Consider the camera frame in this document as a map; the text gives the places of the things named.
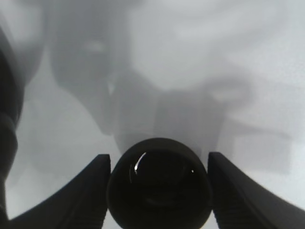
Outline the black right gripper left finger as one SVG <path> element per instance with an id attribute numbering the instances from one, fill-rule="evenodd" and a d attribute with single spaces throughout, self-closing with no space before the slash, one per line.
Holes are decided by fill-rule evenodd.
<path id="1" fill-rule="evenodd" d="M 97 155 L 67 185 L 14 219 L 10 229 L 100 229 L 107 212 L 109 155 Z"/>

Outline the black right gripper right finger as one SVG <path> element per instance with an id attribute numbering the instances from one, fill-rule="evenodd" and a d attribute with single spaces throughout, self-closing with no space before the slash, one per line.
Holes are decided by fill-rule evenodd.
<path id="1" fill-rule="evenodd" d="M 223 154 L 210 152 L 213 213 L 221 229 L 303 229 L 304 210 L 248 177 Z"/>

